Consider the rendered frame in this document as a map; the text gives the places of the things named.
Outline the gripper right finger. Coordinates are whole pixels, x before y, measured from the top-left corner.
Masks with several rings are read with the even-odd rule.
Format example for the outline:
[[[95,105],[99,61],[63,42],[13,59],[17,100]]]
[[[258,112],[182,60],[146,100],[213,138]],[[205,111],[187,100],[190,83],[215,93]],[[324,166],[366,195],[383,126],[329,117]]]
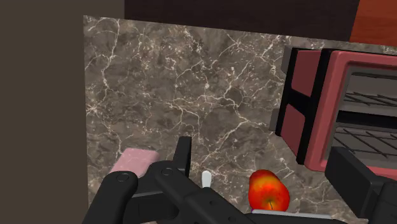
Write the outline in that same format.
[[[368,224],[397,224],[397,181],[378,176],[349,150],[333,147],[325,176],[351,211]]]

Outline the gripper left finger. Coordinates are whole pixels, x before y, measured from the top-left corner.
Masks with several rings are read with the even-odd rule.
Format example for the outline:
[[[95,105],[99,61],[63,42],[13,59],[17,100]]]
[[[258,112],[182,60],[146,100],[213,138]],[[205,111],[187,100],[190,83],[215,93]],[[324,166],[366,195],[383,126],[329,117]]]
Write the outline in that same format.
[[[192,139],[180,137],[173,160],[152,163],[138,178],[131,171],[109,173],[82,224],[248,224],[248,218],[211,188],[189,177]]]

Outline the pink sponge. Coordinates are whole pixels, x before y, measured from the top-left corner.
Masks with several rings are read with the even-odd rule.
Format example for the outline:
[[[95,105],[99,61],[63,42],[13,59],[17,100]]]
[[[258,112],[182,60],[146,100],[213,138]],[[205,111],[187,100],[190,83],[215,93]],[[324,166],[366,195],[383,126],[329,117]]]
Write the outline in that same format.
[[[157,162],[160,155],[153,150],[144,150],[137,148],[127,148],[121,154],[110,173],[115,171],[131,171],[138,178],[144,176],[148,167]]]

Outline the red toaster oven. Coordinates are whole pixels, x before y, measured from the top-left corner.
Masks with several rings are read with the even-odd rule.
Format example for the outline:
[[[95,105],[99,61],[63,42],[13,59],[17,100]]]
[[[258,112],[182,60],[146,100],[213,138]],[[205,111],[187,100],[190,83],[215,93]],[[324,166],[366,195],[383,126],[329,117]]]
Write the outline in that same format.
[[[333,147],[397,180],[397,55],[286,46],[270,129],[296,162],[324,171]]]

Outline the red apple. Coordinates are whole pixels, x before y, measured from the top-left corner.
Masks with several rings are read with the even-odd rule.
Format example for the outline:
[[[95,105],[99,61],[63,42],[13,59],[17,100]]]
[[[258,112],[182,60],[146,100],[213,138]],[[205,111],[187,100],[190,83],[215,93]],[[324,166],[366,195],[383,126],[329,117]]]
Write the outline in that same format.
[[[260,169],[249,177],[248,200],[251,209],[285,212],[289,207],[290,194],[273,172]]]

